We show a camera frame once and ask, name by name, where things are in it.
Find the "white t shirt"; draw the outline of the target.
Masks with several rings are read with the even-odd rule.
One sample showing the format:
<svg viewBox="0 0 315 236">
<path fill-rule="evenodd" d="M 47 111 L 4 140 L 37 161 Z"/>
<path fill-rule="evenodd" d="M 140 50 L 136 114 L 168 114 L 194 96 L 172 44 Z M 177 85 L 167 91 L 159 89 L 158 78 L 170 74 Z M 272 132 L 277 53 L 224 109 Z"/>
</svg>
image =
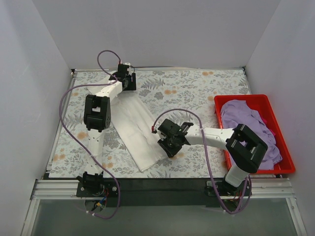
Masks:
<svg viewBox="0 0 315 236">
<path fill-rule="evenodd" d="M 143 172 L 158 161 L 167 158 L 165 151 L 158 145 L 159 136 L 151 132 L 156 120 L 134 91 L 122 91 L 113 85 L 106 87 L 110 98 L 111 123 L 121 140 Z"/>
</svg>

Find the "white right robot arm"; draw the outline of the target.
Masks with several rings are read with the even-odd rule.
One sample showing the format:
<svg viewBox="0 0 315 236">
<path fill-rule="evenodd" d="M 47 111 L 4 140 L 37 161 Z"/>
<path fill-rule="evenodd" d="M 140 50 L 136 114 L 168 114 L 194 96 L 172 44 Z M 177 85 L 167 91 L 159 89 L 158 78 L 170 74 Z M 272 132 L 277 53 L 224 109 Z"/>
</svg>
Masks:
<svg viewBox="0 0 315 236">
<path fill-rule="evenodd" d="M 200 128 L 191 122 L 177 125 L 165 119 L 158 128 L 158 144 L 168 157 L 175 156 L 184 145 L 202 145 L 228 151 L 234 165 L 224 179 L 216 183 L 219 193 L 236 194 L 244 186 L 249 174 L 255 174 L 267 152 L 268 146 L 248 126 L 238 124 L 235 128 Z"/>
</svg>

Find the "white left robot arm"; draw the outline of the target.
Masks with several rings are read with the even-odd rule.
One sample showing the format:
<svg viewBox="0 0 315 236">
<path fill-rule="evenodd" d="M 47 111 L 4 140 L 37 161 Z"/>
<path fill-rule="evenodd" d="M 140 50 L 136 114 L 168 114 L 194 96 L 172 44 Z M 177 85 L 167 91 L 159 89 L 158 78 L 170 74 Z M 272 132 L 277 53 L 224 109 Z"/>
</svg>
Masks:
<svg viewBox="0 0 315 236">
<path fill-rule="evenodd" d="M 111 123 L 111 101 L 123 91 L 136 90 L 136 74 L 130 72 L 131 68 L 129 62 L 119 64 L 113 76 L 105 80 L 110 85 L 86 97 L 84 124 L 88 130 L 88 150 L 91 155 L 80 182 L 95 197 L 101 196 L 105 190 L 103 169 L 96 162 L 101 163 L 105 129 Z"/>
</svg>

